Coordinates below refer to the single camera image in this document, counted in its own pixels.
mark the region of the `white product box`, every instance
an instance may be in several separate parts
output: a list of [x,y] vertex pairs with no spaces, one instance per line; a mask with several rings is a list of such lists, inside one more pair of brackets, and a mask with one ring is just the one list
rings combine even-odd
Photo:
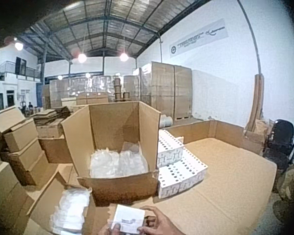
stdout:
[[111,228],[120,224],[122,233],[139,234],[137,229],[143,225],[144,217],[144,210],[118,205]]
[[185,191],[204,179],[208,166],[185,147],[180,161],[159,168],[159,198]]
[[182,159],[184,144],[166,130],[159,130],[157,167]]

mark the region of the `small white card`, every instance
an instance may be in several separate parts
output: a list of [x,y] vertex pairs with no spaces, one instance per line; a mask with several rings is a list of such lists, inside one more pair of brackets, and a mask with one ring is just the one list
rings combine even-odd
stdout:
[[144,210],[118,205],[111,228],[113,228],[115,224],[120,224],[121,232],[139,234],[137,229],[143,225],[144,217]]

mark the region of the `logo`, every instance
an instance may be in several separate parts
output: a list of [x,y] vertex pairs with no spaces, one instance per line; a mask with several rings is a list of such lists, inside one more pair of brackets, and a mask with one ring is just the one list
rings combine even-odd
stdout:
[[172,48],[171,48],[171,53],[172,53],[172,54],[175,54],[175,53],[176,53],[176,47],[175,47],[175,46],[172,46]]

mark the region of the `black chair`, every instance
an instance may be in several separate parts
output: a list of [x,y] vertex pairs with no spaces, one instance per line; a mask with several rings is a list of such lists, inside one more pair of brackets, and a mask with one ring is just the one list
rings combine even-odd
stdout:
[[276,120],[265,141],[263,157],[276,163],[279,170],[286,170],[294,159],[293,139],[293,124],[285,120]]

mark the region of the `wall sign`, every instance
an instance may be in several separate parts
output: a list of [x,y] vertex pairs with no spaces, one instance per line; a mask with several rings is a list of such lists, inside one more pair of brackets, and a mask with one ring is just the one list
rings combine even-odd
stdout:
[[218,20],[171,44],[170,57],[227,37],[224,19]]

